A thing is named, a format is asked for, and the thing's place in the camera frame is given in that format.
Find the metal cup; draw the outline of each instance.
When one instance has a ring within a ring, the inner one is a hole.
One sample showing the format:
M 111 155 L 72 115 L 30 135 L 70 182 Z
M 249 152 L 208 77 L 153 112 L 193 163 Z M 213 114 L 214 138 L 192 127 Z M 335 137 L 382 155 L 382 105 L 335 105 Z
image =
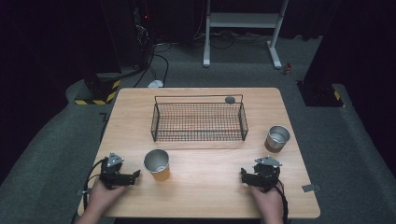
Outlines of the metal cup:
M 274 126 L 268 132 L 267 139 L 265 140 L 265 147 L 270 152 L 279 152 L 289 139 L 290 133 L 285 127 Z
M 144 165 L 156 180 L 164 181 L 170 175 L 169 155 L 165 150 L 151 150 L 145 157 Z

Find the gray carpet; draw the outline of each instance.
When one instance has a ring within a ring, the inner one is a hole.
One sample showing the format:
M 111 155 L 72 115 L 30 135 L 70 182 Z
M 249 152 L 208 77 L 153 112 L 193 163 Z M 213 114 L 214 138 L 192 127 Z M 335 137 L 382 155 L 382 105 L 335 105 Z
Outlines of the gray carpet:
M 396 181 L 377 153 L 349 101 L 343 85 L 334 84 L 346 107 L 307 107 L 296 85 L 304 75 L 320 39 L 279 38 L 282 63 L 291 63 L 288 77 L 276 70 L 264 37 L 244 37 L 227 49 L 211 50 L 211 66 L 203 68 L 203 47 L 174 44 L 156 48 L 169 62 L 165 88 L 276 87 L 280 89 L 311 181 L 321 215 L 291 223 L 396 223 Z M 212 44 L 225 48 L 230 42 Z M 163 79 L 166 63 L 154 57 L 152 68 Z M 131 88 L 140 75 L 125 78 Z M 147 72 L 137 87 L 154 80 Z M 69 105 L 32 140 L 0 188 L 0 223 L 70 223 L 78 208 L 86 174 L 92 167 L 110 105 L 75 105 L 82 80 L 65 93 Z M 112 223 L 103 218 L 101 223 Z

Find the white metal frame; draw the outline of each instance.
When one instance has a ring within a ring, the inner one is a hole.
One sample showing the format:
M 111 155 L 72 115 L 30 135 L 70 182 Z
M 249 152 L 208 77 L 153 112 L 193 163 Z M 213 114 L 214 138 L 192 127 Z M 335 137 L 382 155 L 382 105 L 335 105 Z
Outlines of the white metal frame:
M 210 27 L 248 27 L 273 28 L 272 40 L 267 41 L 274 67 L 280 69 L 282 64 L 277 56 L 275 44 L 279 35 L 289 0 L 283 0 L 279 13 L 211 13 L 210 0 L 207 0 L 204 67 L 210 66 Z

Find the black wire basket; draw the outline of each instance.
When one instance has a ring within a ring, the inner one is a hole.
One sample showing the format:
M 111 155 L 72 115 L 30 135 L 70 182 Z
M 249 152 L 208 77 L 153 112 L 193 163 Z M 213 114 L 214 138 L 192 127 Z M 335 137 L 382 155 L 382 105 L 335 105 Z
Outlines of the black wire basket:
M 156 141 L 245 141 L 243 95 L 155 96 L 151 134 Z

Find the wire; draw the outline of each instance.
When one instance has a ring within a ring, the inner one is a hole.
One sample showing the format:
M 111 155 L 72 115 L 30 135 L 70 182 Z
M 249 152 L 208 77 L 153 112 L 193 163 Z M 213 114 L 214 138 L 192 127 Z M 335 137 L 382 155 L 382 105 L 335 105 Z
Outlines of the wire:
M 90 180 L 91 180 L 91 174 L 92 174 L 93 170 L 96 168 L 96 166 L 98 166 L 99 164 L 101 164 L 104 160 L 105 160 L 105 159 L 99 160 L 99 161 L 91 168 L 91 170 L 88 172 L 88 175 L 87 175 L 87 178 L 86 178 L 85 184 L 84 184 L 84 189 L 83 189 L 83 191 L 82 191 L 82 195 L 83 195 L 82 199 L 83 199 L 83 202 L 84 202 L 84 210 L 87 209 L 87 206 L 88 206 L 88 193 L 87 193 L 87 191 L 88 191 L 88 183 L 89 183 Z
M 150 67 L 150 65 L 151 65 L 151 62 L 152 62 L 152 58 L 153 58 L 153 56 L 151 55 L 151 59 L 150 59 L 150 61 L 149 61 L 149 63 L 148 63 L 148 66 L 146 67 L 146 69 L 145 69 L 145 71 L 143 72 L 143 74 L 142 74 L 142 76 L 140 76 L 140 78 L 137 80 L 137 82 L 134 84 L 134 88 L 137 86 L 137 84 L 139 84 L 139 82 L 142 80 L 142 77 L 147 73 L 147 71 L 149 70 L 149 67 Z
M 73 215 L 72 220 L 70 221 L 70 224 L 75 224 L 77 215 L 78 215 L 78 210 L 76 210 L 75 214 Z
M 137 31 L 137 41 L 139 42 L 140 47 L 143 48 L 148 42 L 149 33 L 146 30 L 146 28 L 140 25 L 136 25 L 136 31 Z
M 202 26 L 202 21 L 204 20 L 204 13 L 205 13 L 205 4 L 204 4 L 204 0 L 202 0 L 202 13 L 201 13 L 201 20 L 199 22 L 199 26 L 198 26 L 198 30 L 195 33 L 194 37 L 196 37 L 199 34 L 199 31 L 201 30 L 201 26 Z
M 288 224 L 288 215 L 289 215 L 289 207 L 288 207 L 288 200 L 286 200 L 285 197 L 285 188 L 283 187 L 283 183 L 278 180 L 280 183 L 280 186 L 282 187 L 282 190 L 280 190 L 276 185 L 274 188 L 276 191 L 280 194 L 280 197 L 282 198 L 282 203 L 283 203 L 283 223 Z
M 105 129 L 106 129 L 107 124 L 108 124 L 108 119 L 106 119 L 107 113 L 99 113 L 99 115 L 103 115 L 102 122 L 105 123 L 105 125 L 102 128 L 102 132 L 100 134 L 100 142 L 102 142 L 103 136 L 105 135 Z
M 200 39 L 202 39 L 204 37 L 205 37 L 205 34 L 199 34 L 198 36 L 195 36 L 194 40 L 197 41 L 197 40 L 200 40 Z
M 93 176 L 91 176 L 90 179 L 89 179 L 88 181 L 92 180 L 92 179 L 93 179 L 94 177 L 96 177 L 96 176 L 99 176 L 99 175 L 93 175 Z
M 155 72 L 155 70 L 151 66 L 149 67 L 149 70 L 151 71 L 151 74 L 154 77 L 154 80 L 158 80 L 157 73 Z
M 210 46 L 213 47 L 214 49 L 227 49 L 227 48 L 229 48 L 230 46 L 232 46 L 235 43 L 235 37 L 233 37 L 233 35 L 231 35 L 231 34 L 229 34 L 229 35 L 220 35 L 219 37 L 218 37 L 218 40 L 220 40 L 220 41 L 229 41 L 229 40 L 231 40 L 231 44 L 226 46 L 226 47 L 224 47 L 224 48 L 220 48 L 220 47 L 217 47 L 217 46 L 213 45 L 212 41 L 211 41 L 210 42 Z
M 171 49 L 172 48 L 172 46 L 173 46 L 173 44 L 172 43 L 161 43 L 161 44 L 157 44 L 157 45 L 155 45 L 156 47 L 157 46 L 161 46 L 161 45 L 169 45 L 169 48 L 167 48 L 167 49 L 164 49 L 164 50 L 161 50 L 161 51 L 155 51 L 154 53 L 162 53 L 162 52 L 166 52 L 167 50 L 169 50 L 169 49 Z
M 249 35 L 238 35 L 235 37 L 236 42 L 238 43 L 255 43 L 255 42 L 260 42 L 262 40 L 260 40 L 262 36 L 261 35 L 256 35 L 256 36 L 249 36 Z
M 133 72 L 130 72 L 130 73 L 127 73 L 127 74 L 124 74 L 124 75 L 120 75 L 118 77 L 101 77 L 100 80 L 101 81 L 118 81 L 118 80 L 121 80 L 121 79 L 126 78 L 126 77 L 132 77 L 134 75 L 137 75 L 137 74 L 141 73 L 144 69 L 147 69 L 147 67 L 142 66 L 136 71 L 133 71 Z
M 161 56 L 161 55 L 158 55 L 158 54 L 153 54 L 153 56 L 160 57 L 160 58 L 164 59 L 164 60 L 165 60 L 165 62 L 166 62 L 166 70 L 165 70 L 165 75 L 163 76 L 163 87 L 165 87 L 165 80 L 166 80 L 166 76 L 168 75 L 169 62 L 168 62 L 168 60 L 166 60 L 166 59 L 165 59 L 163 56 Z

